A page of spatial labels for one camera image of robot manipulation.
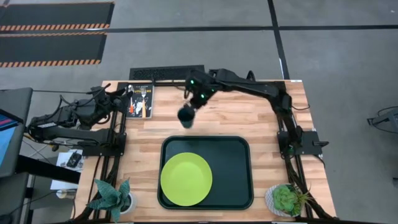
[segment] aloe plant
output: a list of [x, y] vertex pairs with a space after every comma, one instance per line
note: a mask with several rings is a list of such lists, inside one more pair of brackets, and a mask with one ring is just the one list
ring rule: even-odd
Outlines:
[[308, 192], [303, 194], [299, 189], [292, 185], [280, 185], [272, 192], [274, 208], [296, 216], [301, 214], [302, 206], [311, 200]]
[[130, 206], [128, 195], [130, 193], [129, 180], [125, 180], [119, 190], [116, 190], [112, 185], [102, 180], [95, 179], [97, 184], [98, 192], [102, 198], [92, 200], [87, 207], [95, 210], [109, 210], [111, 211], [112, 218], [115, 223], [119, 221], [120, 211], [123, 206]]

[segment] grey concrete floor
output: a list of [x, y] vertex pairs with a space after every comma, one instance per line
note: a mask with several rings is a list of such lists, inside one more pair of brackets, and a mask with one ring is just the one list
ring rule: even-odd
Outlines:
[[[82, 0], [11, 0], [84, 2]], [[379, 0], [275, 0], [280, 26], [398, 24], [398, 3]], [[117, 0], [111, 28], [270, 26], [267, 1]], [[302, 79], [324, 148], [326, 173], [337, 215], [344, 220], [397, 223], [397, 138], [368, 126], [366, 118], [398, 105], [398, 30], [282, 31], [291, 79]], [[132, 67], [204, 64], [260, 79], [282, 78], [273, 31], [109, 34], [99, 65], [0, 68], [0, 89], [87, 91], [103, 80], [127, 80]], [[66, 99], [81, 95], [63, 94]], [[58, 95], [35, 92], [29, 119], [50, 113]], [[44, 149], [46, 157], [56, 156]], [[34, 151], [22, 145], [21, 154]], [[34, 223], [71, 204], [43, 208]]]

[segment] green plate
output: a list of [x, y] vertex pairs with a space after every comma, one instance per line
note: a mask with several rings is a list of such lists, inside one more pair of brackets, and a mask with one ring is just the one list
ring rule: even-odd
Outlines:
[[173, 156], [163, 166], [160, 186], [164, 195], [176, 205], [191, 206], [201, 202], [213, 183], [209, 164], [204, 158], [184, 152]]

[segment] book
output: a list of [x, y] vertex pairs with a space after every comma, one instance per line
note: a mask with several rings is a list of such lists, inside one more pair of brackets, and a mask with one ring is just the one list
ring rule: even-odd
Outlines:
[[155, 86], [147, 83], [118, 83], [118, 90], [122, 88], [133, 92], [126, 108], [126, 118], [151, 118]]

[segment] wooden tabletop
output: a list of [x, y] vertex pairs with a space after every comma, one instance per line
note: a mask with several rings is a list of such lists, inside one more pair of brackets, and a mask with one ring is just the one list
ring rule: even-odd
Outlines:
[[[114, 91], [118, 82], [110, 83], [107, 91]], [[287, 93], [292, 96], [296, 108], [308, 106], [301, 81], [285, 82]], [[185, 100], [183, 92], [175, 87], [155, 87], [153, 115], [151, 119], [126, 121], [127, 143], [119, 164], [116, 188], [130, 178], [131, 192], [137, 197], [137, 208], [121, 215], [121, 222], [182, 222], [182, 221], [276, 221], [290, 220], [272, 214], [264, 200], [266, 190], [276, 184], [288, 183], [284, 161], [280, 158], [276, 138], [277, 119], [265, 99], [237, 91], [219, 92], [206, 106], [198, 110], [192, 129], [184, 129], [177, 118], [177, 111]], [[313, 128], [310, 110], [294, 110], [294, 116], [304, 130]], [[108, 128], [108, 124], [93, 129]], [[228, 135], [241, 136], [250, 146], [254, 201], [246, 210], [167, 210], [157, 201], [160, 148], [170, 136]], [[76, 214], [87, 204], [91, 181], [98, 157], [85, 159], [76, 194]], [[96, 178], [101, 173], [102, 160]], [[302, 156], [308, 188], [317, 202], [330, 215], [335, 215], [328, 181], [323, 164], [314, 156]]]

